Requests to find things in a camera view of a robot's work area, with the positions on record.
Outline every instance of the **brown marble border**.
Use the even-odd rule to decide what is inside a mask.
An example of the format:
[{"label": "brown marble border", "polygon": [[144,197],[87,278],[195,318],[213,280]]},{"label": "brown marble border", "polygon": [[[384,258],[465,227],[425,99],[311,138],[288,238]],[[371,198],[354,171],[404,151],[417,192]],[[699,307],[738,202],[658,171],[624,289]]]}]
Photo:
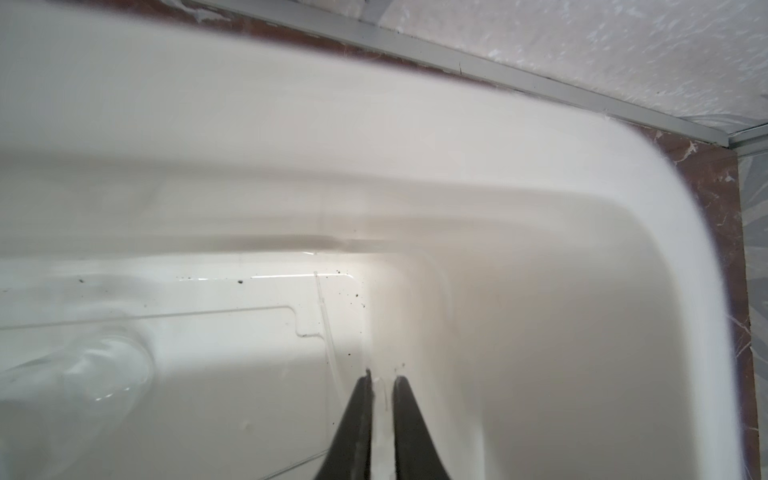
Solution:
[{"label": "brown marble border", "polygon": [[[449,76],[462,81],[479,83],[490,88],[502,88],[462,78],[436,68],[419,65],[387,54],[345,45],[330,38],[305,34],[291,28],[272,25],[255,18],[212,8],[196,2],[178,0],[62,0],[67,3],[107,8],[164,22],[193,25],[213,31],[229,32],[261,40],[315,49],[360,61],[373,61],[426,74]],[[734,355],[737,359],[737,380],[743,423],[744,477],[760,478],[760,444],[757,434],[752,351],[750,349],[750,318],[746,301],[743,231],[739,193],[739,172],[736,153],[723,147],[694,141],[678,134],[633,125],[656,144],[677,168],[701,206],[717,245],[720,265],[727,282],[730,319],[733,331]]]}]

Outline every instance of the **transparent tube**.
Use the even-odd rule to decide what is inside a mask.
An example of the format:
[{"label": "transparent tube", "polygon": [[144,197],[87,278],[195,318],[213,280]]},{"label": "transparent tube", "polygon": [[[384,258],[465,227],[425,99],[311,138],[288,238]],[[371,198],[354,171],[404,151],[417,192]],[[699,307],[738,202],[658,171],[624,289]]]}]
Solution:
[{"label": "transparent tube", "polygon": [[154,364],[137,337],[100,333],[0,373],[0,480],[62,472],[149,390]]}]

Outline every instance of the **transparent plastic object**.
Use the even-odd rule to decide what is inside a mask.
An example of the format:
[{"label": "transparent plastic object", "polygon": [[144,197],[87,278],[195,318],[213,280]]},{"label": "transparent plastic object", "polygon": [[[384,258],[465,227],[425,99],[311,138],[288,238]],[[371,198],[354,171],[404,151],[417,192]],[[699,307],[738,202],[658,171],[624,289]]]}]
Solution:
[{"label": "transparent plastic object", "polygon": [[153,376],[129,333],[85,337],[0,373],[0,480],[62,472],[122,422]]}]

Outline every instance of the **brown marble tile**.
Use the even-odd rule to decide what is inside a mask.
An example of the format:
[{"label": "brown marble tile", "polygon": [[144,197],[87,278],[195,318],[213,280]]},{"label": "brown marble tile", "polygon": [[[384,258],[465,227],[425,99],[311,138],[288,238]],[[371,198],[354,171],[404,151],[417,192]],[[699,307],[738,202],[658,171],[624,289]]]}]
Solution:
[{"label": "brown marble tile", "polygon": [[[188,0],[184,0],[183,3],[178,0],[166,0],[167,3],[162,0],[62,1],[92,8],[105,8],[112,12],[138,15],[163,22],[191,25],[195,28],[229,32],[233,35],[295,45],[360,61],[371,61],[377,64],[387,64],[397,68],[407,68],[426,74],[449,76],[460,78],[462,81],[483,84],[437,68],[419,65],[413,61],[367,51],[330,38],[320,38]],[[737,156],[733,151],[726,148],[693,141],[677,134],[637,125],[633,125],[633,127],[656,144],[680,171],[701,206],[702,214],[717,245],[723,277],[727,284],[733,331],[733,350],[737,358],[737,378],[743,423],[744,476],[757,480],[760,478],[760,445],[757,435],[755,383],[752,351],[750,350],[750,318],[746,301]]]}]

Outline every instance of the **clear plastic bottle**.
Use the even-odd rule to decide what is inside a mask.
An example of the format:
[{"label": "clear plastic bottle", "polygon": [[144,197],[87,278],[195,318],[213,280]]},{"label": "clear plastic bottle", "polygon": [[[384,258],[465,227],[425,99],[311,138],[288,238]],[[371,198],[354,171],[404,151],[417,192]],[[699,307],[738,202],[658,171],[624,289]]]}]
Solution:
[{"label": "clear plastic bottle", "polygon": [[138,338],[104,332],[0,373],[0,480],[42,480],[71,465],[149,390]]}]

